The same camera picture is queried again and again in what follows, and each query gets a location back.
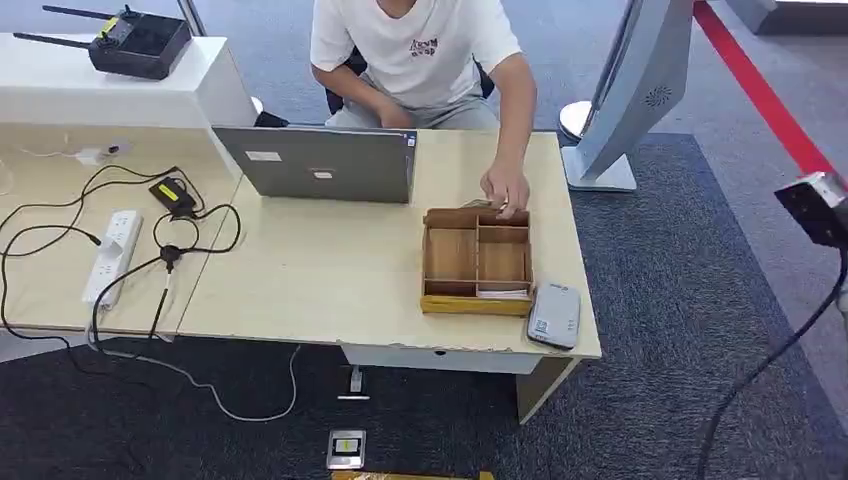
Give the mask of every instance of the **chair backrest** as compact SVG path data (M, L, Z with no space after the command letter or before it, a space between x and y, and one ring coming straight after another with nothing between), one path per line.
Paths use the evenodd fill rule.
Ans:
M362 54L359 53L359 49L356 47L353 47L353 52L351 52L350 57L348 57L344 64L357 75L362 75L362 72L368 68L368 62L362 58ZM474 64L477 65L477 71L480 73L480 87L483 89L483 98L489 98L489 95L495 89L495 82L486 75L480 62L475 60ZM330 89L325 88L324 90L327 93L327 106L330 107L330 115L333 115L342 109L344 100L342 97L331 92Z

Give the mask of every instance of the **speaker grille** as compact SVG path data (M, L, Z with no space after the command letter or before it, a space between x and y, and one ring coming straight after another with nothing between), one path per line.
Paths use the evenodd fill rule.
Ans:
M671 100L671 93L671 88L667 85L655 87L645 97L645 105L651 108L661 107Z

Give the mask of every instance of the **wooden organizer box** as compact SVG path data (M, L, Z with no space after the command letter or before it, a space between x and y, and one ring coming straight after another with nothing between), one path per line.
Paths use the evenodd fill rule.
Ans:
M533 267L530 216L497 218L488 208L431 209L424 217L421 310L526 316ZM481 292L526 290L519 299L481 298Z

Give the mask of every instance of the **black router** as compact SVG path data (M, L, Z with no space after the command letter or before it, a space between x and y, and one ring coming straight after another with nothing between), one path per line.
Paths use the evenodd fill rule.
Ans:
M29 33L13 33L16 38L84 48L94 68L101 72L162 80L173 70L191 33L185 20L161 17L130 10L129 5L114 15L74 8L43 5L47 12L106 20L91 43L45 37Z

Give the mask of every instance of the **table top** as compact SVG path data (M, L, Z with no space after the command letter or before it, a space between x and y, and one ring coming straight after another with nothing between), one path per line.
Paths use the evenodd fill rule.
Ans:
M104 146L110 142L129 141L131 149L115 157L114 162L139 172L155 173L178 165L202 193L207 205L229 202L236 190L235 179L224 166L204 130L103 127L46 127L0 124L0 190L8 186L6 172L14 176L11 191L0 196L0 218L23 203L65 202L79 196L86 180L96 168L85 167L75 158L63 156L34 157L22 153L22 147L35 152L54 152L63 148L63 136L69 133L67 152L83 147ZM131 179L122 173L109 173L102 180ZM131 266L159 254L152 238L156 219L164 208L147 191L147 186L110 186L85 201L78 226L97 236L106 230L111 214L116 210L137 209L143 223L133 254ZM74 207L65 209L28 209L18 214L0 231L0 245L5 245L21 228L45 223L67 224L73 218ZM200 225L198 246L210 246L224 221L224 212L210 217ZM53 238L55 231L25 234L16 242L13 251L36 247ZM180 245L191 242L191 227L180 222L160 228L163 240ZM82 330L91 319L91 310L82 302L97 249L87 239L73 232L42 253L8 260L9 298L7 317L13 326L39 329ZM177 325L191 298L203 265L205 254L186 255L174 271L171 300L160 320L158 332L176 333ZM146 333L162 289L165 271L162 264L151 267L127 280L115 308L101 315L98 324L105 332Z
M420 131L408 206L261 197L243 180L233 204L246 237L236 251L209 258L178 333L600 357L554 133L535 133L526 155L534 277L580 291L577 346L532 343L521 318L420 310L424 214L480 198L496 144L496 132ZM216 245L234 228L225 223Z

